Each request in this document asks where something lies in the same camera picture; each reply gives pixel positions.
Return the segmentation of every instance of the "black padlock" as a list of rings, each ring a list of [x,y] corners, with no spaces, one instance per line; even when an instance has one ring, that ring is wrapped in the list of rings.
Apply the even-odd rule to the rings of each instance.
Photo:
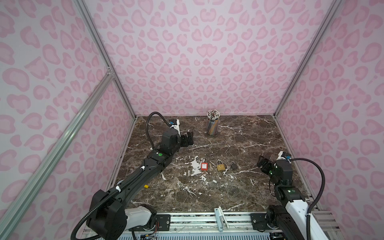
[[[237,164],[235,163],[235,162],[231,162],[231,168],[233,169],[233,170],[235,170],[235,169],[237,169],[238,167],[237,167]]]

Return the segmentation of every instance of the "brass padlock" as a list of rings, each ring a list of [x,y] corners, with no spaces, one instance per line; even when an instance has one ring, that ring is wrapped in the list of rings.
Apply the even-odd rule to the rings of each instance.
[[[222,161],[217,160],[217,161],[216,161],[216,164],[217,164],[217,170],[218,170],[218,171],[225,171],[225,165],[223,164]]]

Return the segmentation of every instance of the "pink wall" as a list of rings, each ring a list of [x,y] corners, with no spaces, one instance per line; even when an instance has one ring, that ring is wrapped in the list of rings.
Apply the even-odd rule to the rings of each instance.
[[[384,235],[383,12],[346,1],[278,118],[295,156],[324,169],[321,203],[346,239]],[[318,192],[317,170],[302,166]]]
[[[86,3],[136,114],[271,114],[331,0]]]
[[[68,239],[106,189],[132,122],[111,83],[15,229],[12,240]]]
[[[0,3],[0,218],[106,69],[71,0]]]

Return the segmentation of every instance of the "heart pattern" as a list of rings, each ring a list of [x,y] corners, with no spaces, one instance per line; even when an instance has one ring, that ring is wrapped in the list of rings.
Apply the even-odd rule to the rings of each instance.
[[[108,123],[108,127],[103,129],[102,123],[97,126],[93,121],[95,116]],[[117,87],[110,83],[33,201],[26,214],[28,218],[15,229],[21,239],[23,236],[38,237],[37,234],[47,239],[70,236],[73,223],[89,210],[93,194],[108,187],[131,122]],[[103,142],[99,141],[99,136],[103,136]],[[90,150],[91,146],[93,149],[97,146],[98,152]],[[8,163],[7,166],[12,167],[11,160],[15,155],[16,152],[7,152],[1,156],[1,159],[7,159],[2,164]],[[40,163],[38,155],[28,156],[22,160],[19,171],[33,173]],[[5,189],[2,199],[14,200],[25,184],[25,180],[16,181]]]
[[[320,204],[332,211],[345,239],[384,234],[384,2],[379,2],[346,1],[278,116],[295,157],[324,169]],[[300,164],[317,193],[320,175]]]
[[[0,3],[0,218],[106,73],[75,9],[71,0]],[[115,86],[106,92],[109,100],[99,106],[106,115],[113,116],[114,126],[107,125],[105,133],[110,130],[111,134],[101,146],[104,152],[109,149],[108,158],[95,159],[95,165],[104,162],[105,169],[100,173],[105,175],[94,181],[89,179],[89,183],[94,183],[87,185],[86,176],[92,171],[90,162],[85,166],[84,159],[93,153],[88,149],[95,149],[94,134],[101,133],[98,127],[89,126],[93,121],[89,120],[76,137],[75,142],[80,145],[73,143],[68,149],[11,239],[69,238],[74,219],[67,218],[84,214],[87,209],[83,202],[89,204],[92,187],[98,184],[100,189],[108,181],[111,166],[107,161],[116,160],[114,156],[124,141],[122,134],[131,120],[127,119]],[[110,111],[105,110],[108,103],[113,107]],[[100,119],[108,122],[105,115]],[[85,184],[75,189],[80,172],[86,173]],[[73,195],[69,198],[70,191],[76,192],[76,202],[72,202]]]
[[[85,2],[137,115],[274,113],[331,4]]]

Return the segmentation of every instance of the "pink leopard print wallpaper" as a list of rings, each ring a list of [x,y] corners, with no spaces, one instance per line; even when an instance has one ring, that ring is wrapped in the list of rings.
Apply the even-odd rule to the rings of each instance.
[[[105,73],[71,0],[0,2],[0,218]]]
[[[92,196],[106,189],[132,119],[114,83],[71,143],[11,239],[69,239],[89,210]]]
[[[383,1],[347,0],[278,120],[345,239],[384,235]],[[321,179],[302,163],[317,193]]]
[[[138,115],[274,113],[331,0],[86,0]]]

